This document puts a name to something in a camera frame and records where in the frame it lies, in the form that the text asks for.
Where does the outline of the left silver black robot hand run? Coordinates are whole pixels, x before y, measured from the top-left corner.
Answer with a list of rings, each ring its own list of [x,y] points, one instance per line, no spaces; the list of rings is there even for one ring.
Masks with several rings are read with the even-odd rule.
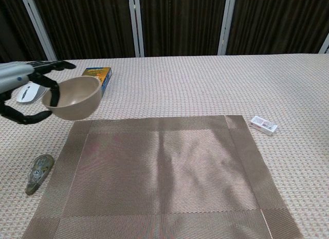
[[[9,62],[1,64],[1,116],[23,125],[36,124],[52,115],[52,111],[42,111],[35,115],[23,115],[16,109],[7,106],[5,102],[11,99],[12,92],[32,82],[49,88],[51,92],[50,105],[57,106],[60,98],[59,85],[46,76],[51,71],[75,69],[76,65],[64,60],[35,61],[29,63]]]

